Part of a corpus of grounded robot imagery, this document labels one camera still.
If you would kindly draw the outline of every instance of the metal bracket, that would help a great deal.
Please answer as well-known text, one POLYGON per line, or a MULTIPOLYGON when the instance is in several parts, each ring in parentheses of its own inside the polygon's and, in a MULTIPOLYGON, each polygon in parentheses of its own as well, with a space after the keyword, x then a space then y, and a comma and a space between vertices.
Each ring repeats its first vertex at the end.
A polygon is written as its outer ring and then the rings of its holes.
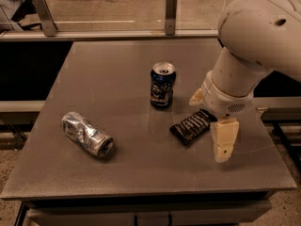
POLYGON ((178 0, 166 0, 166 35, 174 35, 176 32, 178 0))
POLYGON ((47 37, 55 36, 57 27, 48 9, 46 0, 32 0, 32 1, 40 17, 41 26, 45 36, 47 37))

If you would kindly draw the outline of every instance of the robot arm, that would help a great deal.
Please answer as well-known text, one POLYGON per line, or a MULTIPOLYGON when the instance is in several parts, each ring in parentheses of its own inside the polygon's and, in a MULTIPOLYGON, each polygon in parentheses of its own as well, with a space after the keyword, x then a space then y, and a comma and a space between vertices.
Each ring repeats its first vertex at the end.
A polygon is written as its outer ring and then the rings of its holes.
POLYGON ((234 0, 218 31, 225 47, 190 105, 204 105, 218 118, 211 131, 215 158, 222 162, 238 132, 232 116, 252 107, 258 83, 272 70, 301 80, 301 0, 234 0))

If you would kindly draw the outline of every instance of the table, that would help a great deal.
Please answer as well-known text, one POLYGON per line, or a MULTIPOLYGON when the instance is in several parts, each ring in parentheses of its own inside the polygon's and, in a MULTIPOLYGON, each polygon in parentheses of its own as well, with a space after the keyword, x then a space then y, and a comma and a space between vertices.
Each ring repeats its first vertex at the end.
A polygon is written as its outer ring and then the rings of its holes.
POLYGON ((187 148, 169 132, 198 111, 189 98, 220 50, 214 39, 75 42, 1 198, 24 202, 39 225, 239 223, 267 212, 273 193, 296 184, 255 110, 238 117, 224 164, 209 132, 187 148), (158 61, 177 71, 164 111, 150 104, 158 61), (108 158, 65 136, 60 121, 70 111, 114 139, 108 158))

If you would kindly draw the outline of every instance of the can label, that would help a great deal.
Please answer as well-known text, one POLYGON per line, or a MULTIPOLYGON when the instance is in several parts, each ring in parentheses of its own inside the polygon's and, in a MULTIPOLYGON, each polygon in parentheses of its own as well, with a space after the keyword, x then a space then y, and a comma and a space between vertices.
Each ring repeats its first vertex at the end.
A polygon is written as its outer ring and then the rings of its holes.
POLYGON ((171 106, 176 80, 174 66, 168 62, 156 63, 151 70, 150 78, 150 103, 158 108, 171 106))

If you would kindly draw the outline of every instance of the gray tabletop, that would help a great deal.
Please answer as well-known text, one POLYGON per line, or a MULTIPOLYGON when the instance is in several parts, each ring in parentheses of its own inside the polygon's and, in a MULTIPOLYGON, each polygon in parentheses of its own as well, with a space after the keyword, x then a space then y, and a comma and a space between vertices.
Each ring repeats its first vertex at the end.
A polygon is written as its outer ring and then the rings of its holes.
POLYGON ((1 197, 66 199, 127 195, 246 192, 295 183, 255 110, 241 123, 232 158, 214 161, 210 132, 184 148, 169 127, 198 108, 189 98, 212 66, 216 40, 76 42, 55 81, 1 197), (151 68, 177 71, 171 108, 150 105, 151 68), (62 117, 77 111, 115 140, 98 159, 68 139, 62 117))

